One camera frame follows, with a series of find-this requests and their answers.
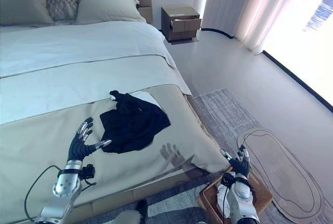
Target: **wooden tray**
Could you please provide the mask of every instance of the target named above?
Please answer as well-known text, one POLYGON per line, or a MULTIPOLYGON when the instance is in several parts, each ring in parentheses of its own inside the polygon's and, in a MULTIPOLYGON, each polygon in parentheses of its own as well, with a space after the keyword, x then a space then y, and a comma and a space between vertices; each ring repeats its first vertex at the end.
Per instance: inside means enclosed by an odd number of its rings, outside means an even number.
MULTIPOLYGON (((197 197, 199 205, 204 209, 207 217, 213 224, 230 224, 230 219, 227 218, 225 219, 225 223, 223 223, 223 216, 217 208, 216 184, 221 181, 222 176, 223 174, 213 180, 197 197)), ((253 196, 255 210, 257 214, 260 214, 271 203, 273 195, 253 172, 249 174, 249 182, 255 191, 253 196)))

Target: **bed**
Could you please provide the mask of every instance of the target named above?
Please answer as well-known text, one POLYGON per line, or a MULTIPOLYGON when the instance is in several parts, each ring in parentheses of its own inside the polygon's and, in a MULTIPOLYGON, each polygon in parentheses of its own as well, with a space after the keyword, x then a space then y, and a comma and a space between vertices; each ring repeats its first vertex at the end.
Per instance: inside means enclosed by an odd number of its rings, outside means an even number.
MULTIPOLYGON (((0 30, 0 223, 25 220, 24 196, 47 166, 64 165, 74 131, 94 118, 89 143, 100 141, 99 115, 116 107, 111 90, 150 93, 171 126, 140 151, 95 152, 97 186, 77 199, 72 221, 92 217, 184 180, 194 167, 208 172, 229 164, 187 101, 190 95, 163 35, 149 25, 151 0, 139 0, 145 22, 0 30)), ((55 172, 45 174, 28 201, 35 216, 47 202, 55 172)))

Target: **drawer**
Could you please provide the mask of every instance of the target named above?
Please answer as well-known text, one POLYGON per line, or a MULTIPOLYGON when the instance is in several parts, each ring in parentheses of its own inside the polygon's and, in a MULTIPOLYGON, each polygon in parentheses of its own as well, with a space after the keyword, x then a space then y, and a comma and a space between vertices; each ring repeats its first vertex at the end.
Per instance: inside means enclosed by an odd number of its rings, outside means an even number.
POLYGON ((201 19, 172 20, 170 22, 172 32, 195 31, 200 29, 201 19))

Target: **oval rug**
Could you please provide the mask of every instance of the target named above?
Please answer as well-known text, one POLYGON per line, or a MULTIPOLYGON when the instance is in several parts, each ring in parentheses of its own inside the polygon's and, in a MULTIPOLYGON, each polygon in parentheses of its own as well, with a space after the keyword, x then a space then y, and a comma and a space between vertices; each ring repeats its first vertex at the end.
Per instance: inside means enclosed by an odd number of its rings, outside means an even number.
POLYGON ((253 172, 273 194, 276 207, 295 223, 309 223, 324 205, 322 191, 296 157, 269 130, 255 128, 238 137, 250 155, 253 172))

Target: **sheer curtain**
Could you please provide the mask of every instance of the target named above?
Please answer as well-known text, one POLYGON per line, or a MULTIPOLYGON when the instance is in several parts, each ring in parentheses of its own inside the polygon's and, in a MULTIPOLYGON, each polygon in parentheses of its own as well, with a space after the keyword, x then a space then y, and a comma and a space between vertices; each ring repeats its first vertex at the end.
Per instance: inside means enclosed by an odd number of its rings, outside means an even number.
POLYGON ((259 54, 275 19, 289 0, 207 0, 203 29, 216 29, 237 37, 259 54))
POLYGON ((290 0, 247 0, 235 36, 254 54, 263 44, 277 16, 290 0))

